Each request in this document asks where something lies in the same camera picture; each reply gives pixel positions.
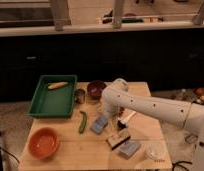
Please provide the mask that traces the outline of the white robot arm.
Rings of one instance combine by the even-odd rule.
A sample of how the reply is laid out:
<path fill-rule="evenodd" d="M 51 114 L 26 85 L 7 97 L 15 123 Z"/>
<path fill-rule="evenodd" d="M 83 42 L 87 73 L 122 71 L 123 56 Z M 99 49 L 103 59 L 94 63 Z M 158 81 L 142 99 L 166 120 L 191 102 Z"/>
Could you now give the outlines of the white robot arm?
<path fill-rule="evenodd" d="M 204 106 L 171 99 L 139 96 L 128 92 L 128 83 L 114 80 L 102 91 L 103 114 L 116 115 L 121 107 L 185 129 L 198 137 L 191 171 L 204 171 Z"/>

